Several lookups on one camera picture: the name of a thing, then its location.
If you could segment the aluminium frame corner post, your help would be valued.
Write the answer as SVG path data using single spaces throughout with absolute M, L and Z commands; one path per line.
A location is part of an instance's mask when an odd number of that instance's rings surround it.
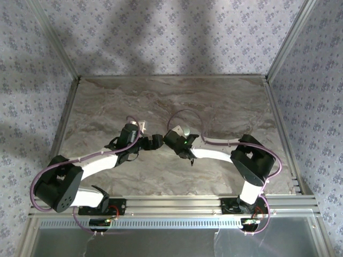
M 303 4 L 298 11 L 298 14 L 296 15 L 273 63 L 271 64 L 266 74 L 266 80 L 268 83 L 271 83 L 274 80 L 278 71 L 282 67 L 293 45 L 295 44 L 299 34 L 303 30 L 303 27 L 305 26 L 307 20 L 309 19 L 317 1 L 318 0 L 304 0 L 303 1 Z
M 56 51 L 57 56 L 60 58 L 64 67 L 66 68 L 68 74 L 73 80 L 78 80 L 79 74 L 75 69 L 71 59 L 68 57 L 66 51 L 64 50 L 64 47 L 61 41 L 59 40 L 56 30 L 51 24 L 39 0 L 26 0 L 26 2 L 32 10 L 37 21 L 39 22 L 43 32 L 45 33 L 52 47 Z

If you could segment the aluminium front frame rail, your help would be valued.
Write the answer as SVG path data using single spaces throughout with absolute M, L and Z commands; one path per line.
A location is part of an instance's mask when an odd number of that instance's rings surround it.
M 223 203 L 236 203 L 234 196 L 125 196 L 125 217 L 215 217 Z M 313 195 L 267 195 L 273 217 L 319 216 Z

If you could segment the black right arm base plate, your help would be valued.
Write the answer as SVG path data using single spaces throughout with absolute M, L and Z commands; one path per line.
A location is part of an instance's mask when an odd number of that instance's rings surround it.
M 249 204 L 240 198 L 220 198 L 220 208 L 223 215 L 225 214 L 246 214 L 252 215 L 267 214 L 266 203 L 262 198 L 257 198 L 255 203 Z

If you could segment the aluminium side frame rail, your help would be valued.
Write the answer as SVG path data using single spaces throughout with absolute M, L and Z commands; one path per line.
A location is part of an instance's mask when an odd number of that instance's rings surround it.
M 31 183 L 30 199 L 36 207 L 38 204 L 35 203 L 37 198 L 35 192 L 38 192 L 38 196 L 42 197 L 42 200 L 49 205 L 49 208 L 58 211 L 70 206 L 71 202 L 76 198 L 83 175 L 82 168 L 57 153 L 63 141 L 78 84 L 78 81 L 72 83 L 49 155 L 48 165 L 38 172 Z
M 292 148 L 292 144 L 289 139 L 289 135 L 286 129 L 286 125 L 284 122 L 284 119 L 281 114 L 281 110 L 278 107 L 273 88 L 268 83 L 267 79 L 265 77 L 262 77 L 263 84 L 267 93 L 267 97 L 270 102 L 270 106 L 276 121 L 277 130 L 279 133 L 280 141 L 285 153 L 286 158 L 286 164 L 288 166 L 288 170 L 290 174 L 292 175 L 292 180 L 295 180 L 297 184 L 295 187 L 295 193 L 297 195 L 313 195 L 312 190 L 309 188 L 309 186 L 304 181 L 301 170 L 299 168 L 299 165 L 297 163 L 297 160 L 295 158 L 295 154 Z

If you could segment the black right controller board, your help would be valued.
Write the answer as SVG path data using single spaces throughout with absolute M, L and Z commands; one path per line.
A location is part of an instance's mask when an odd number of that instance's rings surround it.
M 260 220 L 257 218 L 242 218 L 242 231 L 244 232 L 255 232 L 260 224 Z

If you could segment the black left controller board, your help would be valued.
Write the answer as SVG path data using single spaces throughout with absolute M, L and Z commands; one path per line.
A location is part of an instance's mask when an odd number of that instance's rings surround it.
M 100 219 L 100 218 L 96 218 L 96 219 L 90 219 L 88 226 L 90 228 L 91 231 L 93 232 L 106 232 L 110 226 L 111 226 L 111 220 L 108 218 L 105 219 Z

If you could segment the black controller board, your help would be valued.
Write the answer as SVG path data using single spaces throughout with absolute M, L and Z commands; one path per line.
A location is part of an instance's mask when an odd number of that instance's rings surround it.
M 105 219 L 100 219 L 100 218 L 96 218 L 96 219 L 90 219 L 88 226 L 90 228 L 91 231 L 93 232 L 106 232 L 110 226 L 111 226 L 111 220 L 108 218 Z
M 260 224 L 260 220 L 257 218 L 242 218 L 242 231 L 244 232 L 255 232 Z

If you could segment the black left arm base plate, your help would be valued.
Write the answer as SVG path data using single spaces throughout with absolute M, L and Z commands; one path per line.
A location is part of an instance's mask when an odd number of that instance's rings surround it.
M 82 206 L 78 210 L 78 215 L 81 216 L 121 216 L 125 214 L 126 199 L 124 198 L 109 198 L 100 203 L 98 207 Z

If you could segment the shiny metal sheet panel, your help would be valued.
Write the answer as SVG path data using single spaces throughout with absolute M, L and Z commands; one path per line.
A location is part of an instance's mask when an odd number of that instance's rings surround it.
M 312 239 L 280 229 L 245 236 L 236 230 L 127 230 L 92 236 L 41 229 L 31 257 L 319 257 Z

